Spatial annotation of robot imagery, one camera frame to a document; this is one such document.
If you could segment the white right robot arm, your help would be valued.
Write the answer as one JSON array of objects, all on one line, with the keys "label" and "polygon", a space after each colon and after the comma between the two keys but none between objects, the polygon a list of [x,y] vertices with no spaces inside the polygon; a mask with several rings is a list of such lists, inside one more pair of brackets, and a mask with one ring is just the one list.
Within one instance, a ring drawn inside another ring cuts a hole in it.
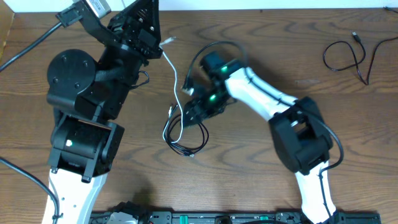
[{"label": "white right robot arm", "polygon": [[226,62],[217,52],[204,56],[200,66],[211,89],[184,106],[183,127],[221,114],[231,98],[243,102],[267,121],[280,161],[297,179],[303,214],[312,223],[336,222],[327,176],[333,143],[317,104],[279,91],[244,62]]}]

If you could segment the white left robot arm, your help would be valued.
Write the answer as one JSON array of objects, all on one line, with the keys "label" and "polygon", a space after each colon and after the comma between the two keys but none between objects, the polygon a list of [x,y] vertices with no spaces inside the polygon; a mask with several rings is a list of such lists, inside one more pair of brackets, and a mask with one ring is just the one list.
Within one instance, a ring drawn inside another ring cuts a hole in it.
[{"label": "white left robot arm", "polygon": [[64,27],[79,22],[104,52],[65,50],[47,69],[55,127],[44,223],[89,222],[124,134],[115,120],[143,67],[162,55],[157,0],[134,1],[104,26],[109,12],[106,1],[75,1],[57,14]]}]

